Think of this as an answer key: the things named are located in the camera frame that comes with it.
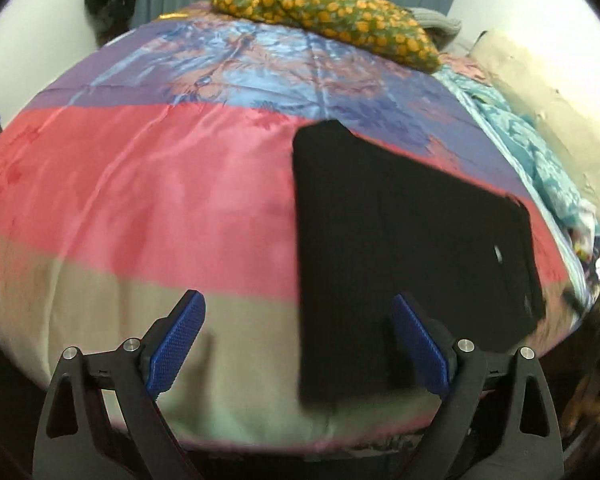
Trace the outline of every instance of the pink fabric stripe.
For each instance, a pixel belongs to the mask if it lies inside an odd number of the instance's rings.
[[[119,276],[296,300],[291,143],[306,123],[208,103],[25,111],[0,136],[0,234]],[[435,148],[416,158],[466,178]],[[563,279],[525,202],[541,279]]]

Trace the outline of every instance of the green pillow with orange pattern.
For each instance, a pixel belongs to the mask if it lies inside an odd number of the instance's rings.
[[[438,51],[406,9],[387,0],[211,0],[237,18],[302,27],[431,73]]]

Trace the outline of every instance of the black fabric piece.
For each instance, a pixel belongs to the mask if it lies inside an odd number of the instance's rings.
[[[205,480],[394,480],[408,463],[410,451],[322,462],[284,454],[223,458],[190,452],[189,458]]]
[[[401,292],[486,351],[507,351],[535,330],[544,304],[523,205],[337,121],[300,129],[293,147],[302,402],[413,386],[392,340]]]

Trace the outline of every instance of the bed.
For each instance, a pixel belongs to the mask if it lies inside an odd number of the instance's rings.
[[[325,409],[298,401],[298,128],[335,118],[522,202],[546,300],[526,343],[540,354],[574,327],[563,290],[591,302],[506,147],[437,78],[206,3],[117,38],[0,136],[0,344],[46,385],[67,346],[115,348],[196,288],[205,325],[158,400],[184,444],[315,452],[426,427],[440,400],[420,388]]]

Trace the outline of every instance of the black cloth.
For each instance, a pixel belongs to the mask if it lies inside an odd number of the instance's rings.
[[[27,379],[0,350],[0,478],[12,470],[31,472],[33,445],[45,392]]]
[[[413,386],[390,321],[403,291],[483,350],[535,330],[544,304],[523,205],[337,121],[301,128],[293,148],[303,402]]]

